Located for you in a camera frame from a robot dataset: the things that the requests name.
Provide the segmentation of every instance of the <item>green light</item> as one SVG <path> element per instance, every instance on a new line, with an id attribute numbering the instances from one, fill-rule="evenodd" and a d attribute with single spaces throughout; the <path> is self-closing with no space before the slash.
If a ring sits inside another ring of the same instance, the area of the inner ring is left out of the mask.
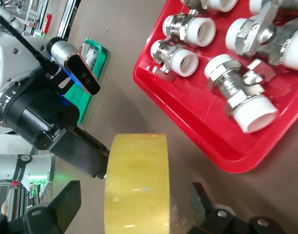
<path id="1" fill-rule="evenodd" d="M 31 176 L 28 176 L 28 180 L 47 180 L 47 175 L 31 175 Z"/>

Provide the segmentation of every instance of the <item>cable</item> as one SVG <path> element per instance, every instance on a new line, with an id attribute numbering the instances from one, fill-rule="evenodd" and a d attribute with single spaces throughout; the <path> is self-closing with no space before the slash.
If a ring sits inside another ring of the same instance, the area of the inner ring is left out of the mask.
<path id="1" fill-rule="evenodd" d="M 40 204 L 40 191 L 41 191 L 41 184 L 37 184 L 37 197 L 38 197 L 38 203 Z"/>
<path id="2" fill-rule="evenodd" d="M 57 73 L 58 66 L 54 65 L 45 58 L 38 50 L 36 50 L 15 28 L 13 28 L 2 16 L 0 16 L 0 24 L 4 26 L 17 40 L 20 41 L 39 61 L 40 65 L 46 69 L 52 76 Z"/>
<path id="3" fill-rule="evenodd" d="M 12 35 L 9 31 L 3 31 L 3 30 L 0 29 L 0 32 L 4 32 L 4 33 L 7 33 L 9 35 Z"/>

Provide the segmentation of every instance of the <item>metal valve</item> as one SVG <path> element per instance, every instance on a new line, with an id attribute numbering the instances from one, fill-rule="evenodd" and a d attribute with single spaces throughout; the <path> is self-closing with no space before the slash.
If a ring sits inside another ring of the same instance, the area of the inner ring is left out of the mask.
<path id="1" fill-rule="evenodd" d="M 250 0 L 250 11 L 253 15 L 261 12 L 268 2 L 279 5 L 279 11 L 286 14 L 298 14 L 298 0 Z"/>
<path id="2" fill-rule="evenodd" d="M 237 4 L 238 0 L 181 0 L 190 10 L 199 13 L 208 11 L 228 12 Z"/>
<path id="3" fill-rule="evenodd" d="M 259 54 L 272 65 L 298 70 L 298 18 L 275 26 L 278 9 L 279 5 L 267 2 L 258 15 L 236 20 L 226 35 L 227 48 L 242 56 Z"/>
<path id="4" fill-rule="evenodd" d="M 162 66 L 164 73 L 174 72 L 182 77 L 189 77 L 197 70 L 199 60 L 194 52 L 186 48 L 184 44 L 174 44 L 165 39 L 156 41 L 150 53 L 154 61 Z"/>
<path id="5" fill-rule="evenodd" d="M 227 99 L 225 113 L 233 116 L 244 133 L 256 132 L 277 118 L 279 111 L 263 95 L 265 90 L 260 85 L 275 73 L 261 60 L 245 68 L 229 55 L 219 55 L 207 64 L 205 76 L 210 91 Z"/>
<path id="6" fill-rule="evenodd" d="M 179 13 L 168 16 L 163 23 L 164 35 L 190 47 L 209 45 L 216 34 L 215 22 L 199 14 Z"/>

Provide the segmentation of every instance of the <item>tape roll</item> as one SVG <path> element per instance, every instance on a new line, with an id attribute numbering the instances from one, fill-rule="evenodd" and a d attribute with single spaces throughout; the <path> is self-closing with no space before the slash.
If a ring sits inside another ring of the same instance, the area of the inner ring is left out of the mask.
<path id="1" fill-rule="evenodd" d="M 106 234 L 169 234 L 165 135 L 119 134 L 108 161 Z"/>

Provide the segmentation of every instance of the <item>red tray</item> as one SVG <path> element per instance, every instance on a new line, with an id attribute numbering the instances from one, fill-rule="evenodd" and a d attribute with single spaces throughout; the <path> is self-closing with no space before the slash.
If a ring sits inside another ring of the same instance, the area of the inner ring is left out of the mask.
<path id="1" fill-rule="evenodd" d="M 180 0 L 167 0 L 146 46 L 134 69 L 134 81 L 141 89 L 194 141 L 194 143 L 221 169 L 242 173 L 253 169 L 277 144 L 298 118 L 298 72 L 276 70 L 277 76 L 264 87 L 273 104 L 279 109 L 279 118 L 256 133 L 245 134 L 224 114 L 226 100 L 212 94 L 207 87 L 204 68 L 215 56 L 230 54 L 247 65 L 250 60 L 231 53 L 225 46 L 229 26 L 238 18 L 249 18 L 248 0 L 239 0 L 228 13 L 210 15 L 217 32 L 213 42 L 204 48 L 194 49 L 199 67 L 188 78 L 175 78 L 167 82 L 151 71 L 156 64 L 150 48 L 158 39 L 164 39 L 164 19 L 179 12 L 188 13 Z"/>

